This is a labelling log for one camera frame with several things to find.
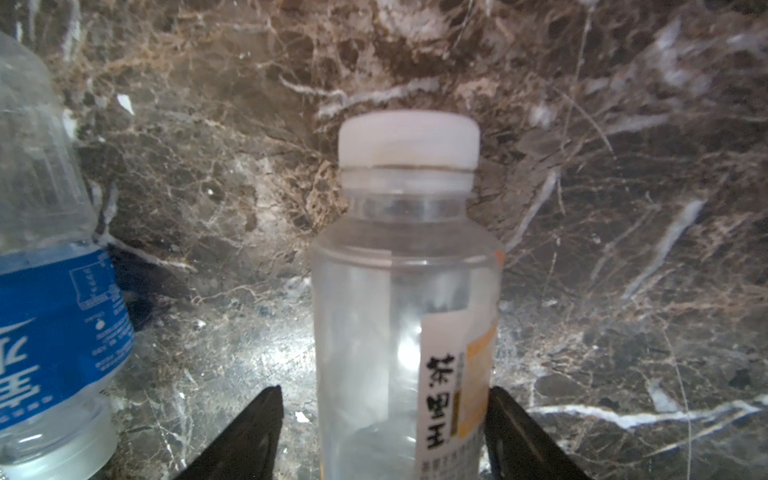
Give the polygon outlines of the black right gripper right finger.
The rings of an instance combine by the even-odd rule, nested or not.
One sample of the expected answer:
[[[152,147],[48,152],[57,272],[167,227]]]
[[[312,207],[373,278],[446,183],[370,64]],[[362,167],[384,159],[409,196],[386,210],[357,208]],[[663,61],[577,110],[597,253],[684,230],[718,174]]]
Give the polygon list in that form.
[[[489,390],[484,433],[494,479],[590,480],[499,386]]]

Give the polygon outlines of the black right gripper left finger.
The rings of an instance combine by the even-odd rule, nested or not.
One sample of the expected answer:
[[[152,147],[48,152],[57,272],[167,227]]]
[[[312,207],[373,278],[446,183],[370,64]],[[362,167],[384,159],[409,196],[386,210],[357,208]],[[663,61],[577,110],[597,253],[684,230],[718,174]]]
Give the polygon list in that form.
[[[176,479],[272,479],[283,418],[281,387],[265,388]]]

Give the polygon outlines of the clear bottle orange white label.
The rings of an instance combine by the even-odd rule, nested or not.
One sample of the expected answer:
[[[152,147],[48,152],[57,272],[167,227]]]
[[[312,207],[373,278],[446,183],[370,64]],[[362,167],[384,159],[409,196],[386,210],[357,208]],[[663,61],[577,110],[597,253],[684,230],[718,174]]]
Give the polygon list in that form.
[[[321,475],[479,473],[504,252],[466,203],[480,129],[437,111],[345,121],[349,206],[311,247]]]

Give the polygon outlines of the clear bottle blue label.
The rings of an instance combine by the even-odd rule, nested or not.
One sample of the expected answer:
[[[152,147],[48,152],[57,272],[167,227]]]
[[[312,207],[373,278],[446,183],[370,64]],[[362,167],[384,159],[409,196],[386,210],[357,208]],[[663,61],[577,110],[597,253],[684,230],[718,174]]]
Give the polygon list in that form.
[[[88,479],[134,330],[42,60],[1,39],[1,475]]]

